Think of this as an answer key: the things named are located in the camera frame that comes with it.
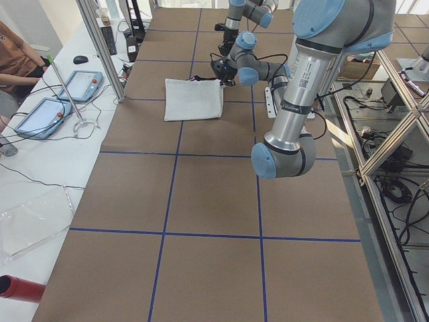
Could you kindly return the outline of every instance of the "white surface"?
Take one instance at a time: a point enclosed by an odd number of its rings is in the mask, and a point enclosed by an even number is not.
[[[222,115],[223,88],[217,80],[166,79],[164,121],[212,119]]]
[[[117,24],[113,25],[114,33]],[[123,62],[119,58],[127,59],[125,49],[125,38],[118,33],[117,39],[118,55],[112,56],[113,62],[119,72]],[[89,62],[86,64],[74,65],[72,60],[77,55],[87,56]],[[64,78],[72,73],[73,70],[103,70],[100,60],[97,58],[94,46],[86,32],[83,23],[79,26],[72,39],[67,43],[61,53],[56,57],[55,63]],[[59,84],[55,72],[49,68],[44,76],[49,85]],[[98,95],[103,87],[108,84],[106,76],[100,85]],[[35,89],[45,87],[43,81],[36,85]],[[41,91],[28,97],[19,111],[31,111],[39,101],[44,97],[51,97],[50,90]],[[32,179],[40,180],[46,183],[67,184],[70,186],[85,187],[95,160],[99,154],[100,145],[104,139],[113,114],[116,110],[115,94],[111,87],[95,101],[95,104],[102,110],[99,117],[100,129],[95,129],[92,136],[87,140],[78,140],[75,138],[66,138],[59,141],[36,141],[21,140],[19,137],[11,137],[9,141],[16,142],[14,145],[18,148],[18,153],[11,158],[0,158],[0,163],[12,169],[16,169],[26,174]],[[82,116],[88,119],[96,119],[99,111],[92,105],[88,105],[86,110],[82,111]],[[20,116],[15,116],[10,123],[15,127],[20,121]],[[75,114],[68,117],[59,130],[50,138],[58,139],[73,136],[73,126],[78,121]],[[84,127],[79,130],[80,137],[86,137],[91,133],[92,127]],[[7,128],[4,136],[13,136],[15,133]],[[20,174],[11,172],[0,167],[0,212],[22,205],[29,200],[42,196],[54,189],[53,186],[43,186],[38,183],[32,183],[22,177]],[[83,190],[68,189],[72,205],[77,208]],[[48,242],[42,247],[28,253],[18,260],[12,261],[4,266],[0,266],[0,275],[10,274],[34,282],[46,283],[54,267],[56,258],[64,241],[65,233]],[[1,322],[28,322],[31,321],[37,304],[25,303],[8,299],[0,299],[0,321]]]

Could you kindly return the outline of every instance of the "folded cloth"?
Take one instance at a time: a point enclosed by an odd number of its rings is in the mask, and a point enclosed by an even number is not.
[[[190,82],[167,78],[166,91],[164,121],[212,119],[222,115],[223,88],[219,79]]]

